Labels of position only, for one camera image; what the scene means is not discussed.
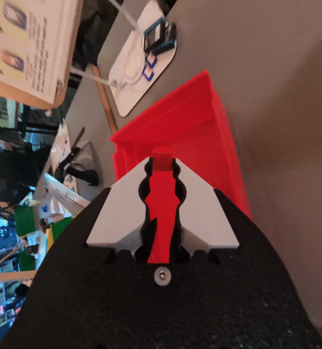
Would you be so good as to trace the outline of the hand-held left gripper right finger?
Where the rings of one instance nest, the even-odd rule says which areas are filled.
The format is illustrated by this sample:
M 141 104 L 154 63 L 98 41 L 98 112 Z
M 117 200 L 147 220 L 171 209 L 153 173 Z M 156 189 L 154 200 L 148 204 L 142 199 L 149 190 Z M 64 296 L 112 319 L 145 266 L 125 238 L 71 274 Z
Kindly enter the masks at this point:
M 198 174 L 175 159 L 185 199 L 179 208 L 181 247 L 190 255 L 196 251 L 237 249 L 240 244 L 216 196 L 214 188 Z

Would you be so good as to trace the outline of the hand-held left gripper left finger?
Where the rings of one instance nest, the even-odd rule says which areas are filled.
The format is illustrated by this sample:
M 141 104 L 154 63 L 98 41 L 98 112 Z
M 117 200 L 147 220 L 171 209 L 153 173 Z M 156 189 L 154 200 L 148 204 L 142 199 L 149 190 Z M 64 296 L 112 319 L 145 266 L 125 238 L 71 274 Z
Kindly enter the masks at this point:
M 111 187 L 97 220 L 86 240 L 88 247 L 112 248 L 116 253 L 130 251 L 134 256 L 142 246 L 141 229 L 146 205 L 139 187 L 147 178 L 145 166 L 151 157 L 116 181 Z

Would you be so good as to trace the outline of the red wooden cube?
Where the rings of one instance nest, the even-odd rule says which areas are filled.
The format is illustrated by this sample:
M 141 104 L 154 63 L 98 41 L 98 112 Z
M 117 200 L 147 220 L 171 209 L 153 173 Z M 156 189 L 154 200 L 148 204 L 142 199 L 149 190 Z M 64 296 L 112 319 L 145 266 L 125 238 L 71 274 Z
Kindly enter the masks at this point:
M 153 172 L 173 171 L 172 147 L 156 146 L 152 151 Z

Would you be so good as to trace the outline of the red plastic bin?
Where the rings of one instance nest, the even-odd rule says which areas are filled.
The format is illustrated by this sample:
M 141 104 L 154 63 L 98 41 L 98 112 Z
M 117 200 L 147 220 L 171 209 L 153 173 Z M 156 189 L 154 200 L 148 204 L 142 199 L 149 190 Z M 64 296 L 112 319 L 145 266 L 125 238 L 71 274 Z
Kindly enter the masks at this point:
M 144 202 L 150 220 L 157 222 L 150 252 L 145 254 L 148 263 L 182 263 L 190 256 L 181 247 L 179 208 L 186 190 L 175 159 L 252 218 L 228 115 L 207 71 L 142 112 L 111 141 L 116 180 L 152 158 L 154 147 L 172 147 L 173 171 L 153 172 L 153 164 L 147 165 L 147 178 L 140 186 L 150 190 Z

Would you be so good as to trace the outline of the black cloth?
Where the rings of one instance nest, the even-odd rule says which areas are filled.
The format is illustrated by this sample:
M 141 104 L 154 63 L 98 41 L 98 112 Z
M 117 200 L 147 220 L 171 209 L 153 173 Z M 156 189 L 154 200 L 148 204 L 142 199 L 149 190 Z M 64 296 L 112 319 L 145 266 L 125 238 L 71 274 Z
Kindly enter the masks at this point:
M 98 173 L 95 170 L 78 170 L 73 166 L 69 166 L 65 169 L 65 172 L 72 177 L 85 181 L 89 186 L 99 184 Z

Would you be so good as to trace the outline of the clear plastic sleeve stack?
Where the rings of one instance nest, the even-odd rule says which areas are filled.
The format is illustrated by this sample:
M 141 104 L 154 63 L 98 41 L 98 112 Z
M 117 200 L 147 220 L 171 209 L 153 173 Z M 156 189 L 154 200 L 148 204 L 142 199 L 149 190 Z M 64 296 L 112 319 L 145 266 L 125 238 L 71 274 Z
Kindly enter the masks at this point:
M 73 218 L 78 216 L 90 204 L 90 201 L 64 186 L 50 174 L 44 174 L 44 181 L 45 188 Z

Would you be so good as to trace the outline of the grey white object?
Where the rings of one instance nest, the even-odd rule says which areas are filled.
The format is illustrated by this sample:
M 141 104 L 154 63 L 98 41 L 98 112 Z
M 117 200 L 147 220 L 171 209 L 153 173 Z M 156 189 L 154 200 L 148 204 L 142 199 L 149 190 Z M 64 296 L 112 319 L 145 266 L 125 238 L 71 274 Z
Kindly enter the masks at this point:
M 88 140 L 80 141 L 78 147 L 80 151 L 74 158 L 71 166 L 79 171 L 95 170 L 98 176 L 100 176 L 102 174 L 101 162 L 92 142 Z

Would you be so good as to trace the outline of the white plastic object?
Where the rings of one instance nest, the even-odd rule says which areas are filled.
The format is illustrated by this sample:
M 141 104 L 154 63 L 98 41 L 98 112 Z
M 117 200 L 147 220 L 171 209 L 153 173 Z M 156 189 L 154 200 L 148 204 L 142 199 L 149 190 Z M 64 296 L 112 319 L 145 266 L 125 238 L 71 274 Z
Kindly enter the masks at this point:
M 161 7 L 157 1 L 148 1 L 137 19 L 141 32 L 131 30 L 109 72 L 108 80 L 121 117 L 126 117 L 132 111 L 175 56 L 177 41 L 174 49 L 156 56 L 158 61 L 153 68 L 154 77 L 150 82 L 142 75 L 147 54 L 143 47 L 143 33 L 159 18 L 165 19 Z

